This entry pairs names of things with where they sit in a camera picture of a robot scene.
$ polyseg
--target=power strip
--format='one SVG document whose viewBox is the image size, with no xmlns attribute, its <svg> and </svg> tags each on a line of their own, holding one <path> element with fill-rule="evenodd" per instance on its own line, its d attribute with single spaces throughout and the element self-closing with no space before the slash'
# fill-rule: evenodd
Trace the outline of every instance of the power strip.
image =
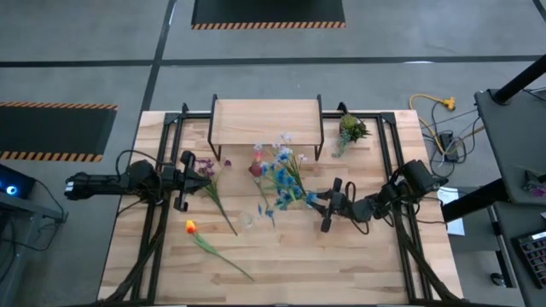
<svg viewBox="0 0 546 307">
<path fill-rule="evenodd" d="M 440 144 L 444 151 L 448 150 L 449 145 L 453 142 L 453 133 L 445 132 L 439 135 Z M 457 162 L 459 160 L 459 153 L 455 144 L 449 148 L 449 153 L 445 155 L 445 160 L 448 162 Z"/>
</svg>

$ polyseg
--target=yellow cable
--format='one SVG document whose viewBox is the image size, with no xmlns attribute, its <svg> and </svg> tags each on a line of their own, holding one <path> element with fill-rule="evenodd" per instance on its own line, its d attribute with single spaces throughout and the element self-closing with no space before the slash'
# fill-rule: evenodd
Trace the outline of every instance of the yellow cable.
<svg viewBox="0 0 546 307">
<path fill-rule="evenodd" d="M 427 98 L 427 99 L 430 99 L 432 101 L 435 101 L 435 102 L 439 102 L 441 103 L 442 105 L 446 106 L 447 108 L 449 108 L 447 106 L 447 102 L 443 99 L 439 99 L 439 98 L 436 98 L 436 97 L 432 97 L 432 96 L 429 96 L 429 95 L 425 95 L 425 94 L 415 94 L 413 96 L 411 96 L 409 98 L 409 109 L 410 110 L 415 110 L 413 108 L 413 100 L 416 98 L 416 97 L 423 97 L 423 98 Z M 453 108 L 451 110 L 454 110 L 455 109 L 455 98 L 451 97 L 450 99 L 451 101 L 453 101 Z M 446 155 L 447 153 L 444 151 L 444 149 L 442 148 L 442 145 L 440 144 L 440 141 L 438 139 L 438 137 L 436 136 L 436 133 L 434 133 L 434 130 L 430 127 L 430 125 L 425 121 L 425 119 L 422 119 L 421 117 L 419 117 L 419 121 L 422 122 L 425 127 L 427 127 L 427 129 L 430 131 L 430 134 L 431 136 L 433 137 L 433 140 L 434 142 L 436 142 L 436 147 L 438 148 L 438 151 L 443 154 L 443 155 Z M 455 150 L 457 149 L 459 145 L 456 145 L 452 150 L 453 152 L 455 152 Z"/>
<path fill-rule="evenodd" d="M 415 94 L 413 96 L 411 96 L 409 98 L 409 109 L 411 110 L 415 110 L 413 108 L 413 100 L 416 98 L 416 97 L 423 97 L 423 98 L 427 98 L 427 99 L 430 99 L 432 101 L 435 101 L 435 102 L 439 102 L 441 103 L 442 105 L 444 105 L 445 107 L 447 107 L 449 110 L 453 111 L 455 110 L 455 97 L 451 97 L 450 99 L 439 99 L 439 98 L 436 98 L 436 97 L 432 97 L 432 96 L 429 96 L 429 95 L 426 95 L 426 94 Z M 469 138 L 470 136 L 472 135 L 475 135 L 476 133 L 482 131 L 484 129 L 484 126 L 482 125 L 481 127 L 479 127 L 478 129 L 470 132 L 469 134 L 465 135 L 464 137 L 461 138 L 461 140 L 457 141 L 456 142 L 456 145 L 453 147 L 453 149 L 451 149 L 448 153 L 446 153 L 444 151 L 444 149 L 442 148 L 442 145 L 440 144 L 440 141 L 438 139 L 438 136 L 436 135 L 436 133 L 434 132 L 434 130 L 431 128 L 431 125 L 429 125 L 424 119 L 422 119 L 421 117 L 419 117 L 419 121 L 422 122 L 425 127 L 430 131 L 430 134 L 434 140 L 434 142 L 436 143 L 436 147 L 438 148 L 438 151 L 442 154 L 442 155 L 446 155 L 446 154 L 452 154 L 454 153 L 457 148 L 459 148 L 462 143 L 464 142 L 465 139 Z"/>
</svg>

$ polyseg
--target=black floor mat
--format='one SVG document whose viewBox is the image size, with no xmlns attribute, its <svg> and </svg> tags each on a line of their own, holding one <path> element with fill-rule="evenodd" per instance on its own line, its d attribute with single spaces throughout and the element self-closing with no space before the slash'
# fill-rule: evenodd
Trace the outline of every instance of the black floor mat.
<svg viewBox="0 0 546 307">
<path fill-rule="evenodd" d="M 0 159 L 98 162 L 118 107 L 0 102 Z"/>
<path fill-rule="evenodd" d="M 195 0 L 192 30 L 341 28 L 341 0 Z"/>
</svg>

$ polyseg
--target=concrete floor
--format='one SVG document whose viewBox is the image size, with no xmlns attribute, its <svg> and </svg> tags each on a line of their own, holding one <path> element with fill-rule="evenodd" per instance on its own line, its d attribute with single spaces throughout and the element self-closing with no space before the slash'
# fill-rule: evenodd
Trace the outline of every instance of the concrete floor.
<svg viewBox="0 0 546 307">
<path fill-rule="evenodd" d="M 532 0 L 345 0 L 345 30 L 232 32 L 192 32 L 192 3 L 177 1 L 164 59 L 469 58 L 441 64 L 162 67 L 152 110 L 178 110 L 182 102 L 192 110 L 208 110 L 214 93 L 228 98 L 308 98 L 320 93 L 325 109 L 339 101 L 353 109 L 407 108 L 414 93 L 456 97 L 455 112 L 437 109 L 441 120 L 474 109 L 475 91 L 499 87 L 530 64 L 517 61 L 518 55 L 546 53 L 546 24 Z M 167 0 L 0 0 L 0 61 L 152 60 L 166 7 Z M 473 58 L 488 55 L 516 57 L 511 62 Z M 46 182 L 70 212 L 51 248 L 28 266 L 18 306 L 82 304 L 96 298 L 119 198 L 70 202 L 62 195 L 64 180 L 77 171 L 113 171 L 117 153 L 133 142 L 149 74 L 150 67 L 0 68 L 0 101 L 120 106 L 99 164 L 3 161 Z M 542 86 L 544 77 L 530 87 Z M 430 101 L 416 103 L 426 120 L 431 106 Z M 458 132 L 475 116 L 440 128 Z M 476 141 L 476 150 L 450 178 L 451 186 L 477 186 L 499 177 L 486 134 L 478 134 Z M 466 298 L 521 304 L 517 291 L 492 287 L 483 273 L 496 269 L 494 254 L 454 253 Z M 495 301 L 488 301 L 488 295 Z"/>
</svg>

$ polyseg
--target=yellow power plug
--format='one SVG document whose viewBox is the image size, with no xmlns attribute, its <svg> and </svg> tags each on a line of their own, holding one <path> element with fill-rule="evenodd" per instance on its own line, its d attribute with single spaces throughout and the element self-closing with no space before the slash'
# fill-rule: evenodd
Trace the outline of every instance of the yellow power plug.
<svg viewBox="0 0 546 307">
<path fill-rule="evenodd" d="M 455 97 L 451 97 L 450 99 L 444 99 L 444 102 L 442 102 L 445 107 L 448 108 L 448 110 L 453 111 L 455 110 Z"/>
</svg>

